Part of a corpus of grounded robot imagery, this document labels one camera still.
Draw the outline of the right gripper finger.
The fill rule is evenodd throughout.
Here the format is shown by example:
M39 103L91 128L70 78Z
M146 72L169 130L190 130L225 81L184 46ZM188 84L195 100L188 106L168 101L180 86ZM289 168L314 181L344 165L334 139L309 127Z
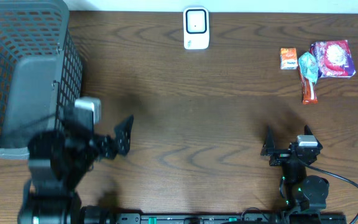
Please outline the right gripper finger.
M319 144L319 141L316 139L316 137L311 132L311 129L308 125L304 127L304 135L306 136L306 143L307 144Z
M264 145L263 145L262 149L275 149L275 143L273 140L273 132L269 126L267 127L267 135L265 137Z

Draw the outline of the orange red bar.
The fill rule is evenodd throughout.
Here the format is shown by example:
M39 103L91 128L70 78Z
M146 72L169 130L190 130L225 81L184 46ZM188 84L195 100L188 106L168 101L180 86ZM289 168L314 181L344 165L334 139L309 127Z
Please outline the orange red bar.
M318 99L314 91L314 84L303 76L301 69L298 68L301 86L302 86L302 103L304 105L317 104Z

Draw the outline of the mint green packet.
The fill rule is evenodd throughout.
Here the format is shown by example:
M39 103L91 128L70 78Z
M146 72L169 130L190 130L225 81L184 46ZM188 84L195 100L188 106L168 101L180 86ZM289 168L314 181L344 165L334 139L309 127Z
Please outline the mint green packet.
M305 52L298 59L298 66L301 75L311 83L316 84L319 70L316 58L311 53Z

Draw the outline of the red purple snack pack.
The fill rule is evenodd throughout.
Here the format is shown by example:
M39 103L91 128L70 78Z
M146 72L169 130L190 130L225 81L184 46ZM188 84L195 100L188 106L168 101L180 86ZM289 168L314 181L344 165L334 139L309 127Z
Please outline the red purple snack pack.
M356 74L347 40L315 42L310 53L318 65L318 78L351 78Z

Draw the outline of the small orange tissue pack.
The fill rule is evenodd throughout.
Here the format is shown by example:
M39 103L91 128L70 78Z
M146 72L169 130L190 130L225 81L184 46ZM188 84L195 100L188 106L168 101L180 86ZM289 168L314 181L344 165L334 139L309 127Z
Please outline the small orange tissue pack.
M280 49L280 69L295 70L298 68L298 57L296 48Z

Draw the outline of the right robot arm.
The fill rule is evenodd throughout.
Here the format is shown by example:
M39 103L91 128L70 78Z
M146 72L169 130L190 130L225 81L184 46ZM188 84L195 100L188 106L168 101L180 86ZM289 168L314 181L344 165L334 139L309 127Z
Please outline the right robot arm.
M269 156L270 166L282 168L279 192L287 204L271 221L277 223L321 223L326 208L329 182L317 175L308 175L306 167L317 160L323 146L308 126L286 149L275 146L273 132L267 130L261 155Z

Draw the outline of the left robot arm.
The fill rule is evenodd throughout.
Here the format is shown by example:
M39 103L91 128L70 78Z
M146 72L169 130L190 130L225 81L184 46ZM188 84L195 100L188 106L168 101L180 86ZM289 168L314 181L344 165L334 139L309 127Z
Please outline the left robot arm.
M67 106L62 130L43 131L28 143L31 179L24 189L17 221L36 223L115 223L117 216L97 206L82 206L76 186L94 161L113 160L130 150L134 116L114 128L115 136L94 132L91 110Z

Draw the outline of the white barcode scanner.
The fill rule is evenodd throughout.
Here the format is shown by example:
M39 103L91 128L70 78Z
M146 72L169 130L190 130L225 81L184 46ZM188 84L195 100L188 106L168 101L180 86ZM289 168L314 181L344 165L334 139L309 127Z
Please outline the white barcode scanner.
M188 7L183 11L183 46L187 50L209 47L209 11L204 7Z

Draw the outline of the grey plastic mesh basket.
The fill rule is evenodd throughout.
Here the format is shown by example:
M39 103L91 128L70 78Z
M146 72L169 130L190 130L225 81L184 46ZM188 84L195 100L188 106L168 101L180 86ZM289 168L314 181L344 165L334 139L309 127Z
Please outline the grey plastic mesh basket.
M27 159L27 143L61 129L81 92L83 61L62 0L0 1L0 158Z

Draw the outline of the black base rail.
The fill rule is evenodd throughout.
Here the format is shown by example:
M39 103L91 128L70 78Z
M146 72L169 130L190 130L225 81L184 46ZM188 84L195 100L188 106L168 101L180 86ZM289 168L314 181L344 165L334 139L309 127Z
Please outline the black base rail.
M286 217L283 213L267 213L250 208L240 214L184 213L184 214L145 214L113 213L94 206L81 209L79 223L99 224L236 224L236 223L320 223L344 224L344 215L338 213L293 214Z

